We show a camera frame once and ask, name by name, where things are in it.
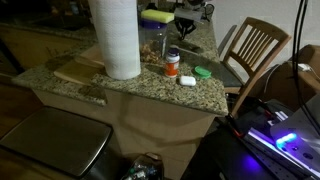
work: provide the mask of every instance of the sink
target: sink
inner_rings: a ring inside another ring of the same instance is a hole
[[[52,16],[49,18],[38,20],[33,24],[51,28],[76,31],[84,26],[89,25],[90,21],[85,17],[79,16]]]

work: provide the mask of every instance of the white pill box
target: white pill box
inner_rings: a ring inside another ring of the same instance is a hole
[[[180,77],[180,84],[182,86],[195,86],[196,85],[196,79],[191,76],[181,76]]]

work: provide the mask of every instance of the kitchen island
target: kitchen island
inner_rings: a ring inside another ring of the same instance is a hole
[[[84,41],[70,52],[29,69],[13,82],[33,89],[47,106],[111,124],[124,156],[160,154],[165,176],[180,179],[214,117],[224,116],[228,110],[212,24],[197,24],[182,42],[178,37],[174,25],[169,25],[168,44],[203,50],[199,55],[181,52],[179,76],[192,76],[193,68],[199,65],[212,72],[209,79],[197,78],[194,87],[179,85],[177,78],[164,76],[161,65],[148,63],[141,64],[138,77],[126,81],[113,80],[104,72],[96,74],[91,86],[54,76],[54,70],[95,40]]]

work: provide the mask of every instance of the glass jar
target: glass jar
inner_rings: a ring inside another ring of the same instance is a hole
[[[141,19],[139,26],[140,60],[163,63],[167,40],[167,24]]]

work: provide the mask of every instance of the green lid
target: green lid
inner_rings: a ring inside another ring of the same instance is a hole
[[[211,77],[211,71],[201,67],[201,66],[197,66],[194,68],[196,75],[200,78],[206,79]]]

